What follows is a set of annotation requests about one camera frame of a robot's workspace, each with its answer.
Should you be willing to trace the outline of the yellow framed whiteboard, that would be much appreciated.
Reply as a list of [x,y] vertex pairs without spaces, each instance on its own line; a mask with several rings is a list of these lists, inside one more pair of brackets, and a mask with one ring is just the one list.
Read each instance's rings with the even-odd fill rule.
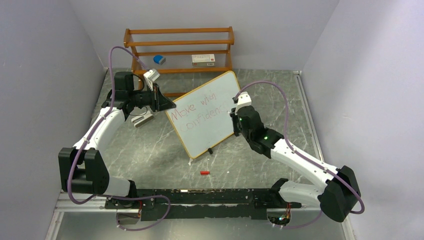
[[233,71],[227,71],[189,91],[165,113],[187,155],[195,159],[233,133],[230,112],[240,86]]

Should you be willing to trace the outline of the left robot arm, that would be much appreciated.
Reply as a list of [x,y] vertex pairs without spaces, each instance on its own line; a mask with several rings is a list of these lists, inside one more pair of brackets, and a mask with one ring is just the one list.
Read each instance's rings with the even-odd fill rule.
[[164,96],[155,82],[160,76],[155,69],[143,74],[146,89],[136,90],[135,74],[119,71],[114,75],[112,88],[102,103],[94,124],[72,147],[64,147],[58,154],[62,190],[67,193],[116,196],[126,208],[139,200],[132,180],[112,177],[102,158],[118,128],[135,108],[149,107],[153,112],[176,108]]

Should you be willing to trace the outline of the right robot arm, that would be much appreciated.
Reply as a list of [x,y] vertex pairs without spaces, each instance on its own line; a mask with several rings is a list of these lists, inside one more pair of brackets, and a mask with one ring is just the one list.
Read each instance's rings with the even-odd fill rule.
[[342,223],[361,197],[355,172],[348,166],[330,165],[301,149],[297,149],[285,136],[265,127],[260,114],[253,106],[232,108],[234,134],[242,135],[256,153],[283,163],[310,181],[310,184],[284,180],[270,193],[275,207],[285,203],[299,203],[319,207],[331,220]]

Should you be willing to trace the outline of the blue whiteboard eraser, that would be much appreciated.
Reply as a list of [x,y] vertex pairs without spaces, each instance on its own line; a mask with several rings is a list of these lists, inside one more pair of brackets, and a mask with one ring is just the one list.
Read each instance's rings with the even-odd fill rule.
[[153,61],[157,65],[163,65],[166,62],[166,58],[158,54],[153,57]]

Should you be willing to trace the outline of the grey white stapler-like block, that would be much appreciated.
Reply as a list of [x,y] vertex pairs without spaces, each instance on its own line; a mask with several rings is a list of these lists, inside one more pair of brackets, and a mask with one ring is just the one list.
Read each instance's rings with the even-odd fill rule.
[[146,113],[143,113],[141,115],[136,115],[131,119],[131,123],[135,128],[139,128],[142,125],[146,124],[148,121],[152,120],[154,118],[154,115],[147,111]]

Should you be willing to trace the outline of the white red marker box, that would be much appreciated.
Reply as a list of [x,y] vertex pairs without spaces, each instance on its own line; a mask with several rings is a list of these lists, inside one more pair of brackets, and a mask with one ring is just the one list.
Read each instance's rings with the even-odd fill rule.
[[193,67],[214,67],[216,58],[214,54],[193,54],[191,63]]

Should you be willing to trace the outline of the wooden two-tier rack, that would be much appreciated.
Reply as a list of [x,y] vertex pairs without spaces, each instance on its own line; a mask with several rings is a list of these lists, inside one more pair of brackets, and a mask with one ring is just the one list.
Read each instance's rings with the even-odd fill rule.
[[[235,34],[231,26],[202,28],[129,29],[123,37],[123,45],[139,57],[132,61],[131,70],[137,75],[148,68],[160,74],[186,74],[202,72],[227,72],[233,69],[231,48]],[[215,66],[193,67],[192,55],[214,54]],[[162,65],[153,57],[162,55]]]

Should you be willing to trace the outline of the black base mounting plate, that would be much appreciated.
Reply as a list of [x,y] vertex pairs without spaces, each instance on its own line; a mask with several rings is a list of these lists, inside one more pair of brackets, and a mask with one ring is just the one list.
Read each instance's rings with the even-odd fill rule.
[[165,219],[250,218],[267,220],[272,209],[301,208],[269,188],[138,189],[140,200],[108,199],[105,209],[140,213],[141,221]]

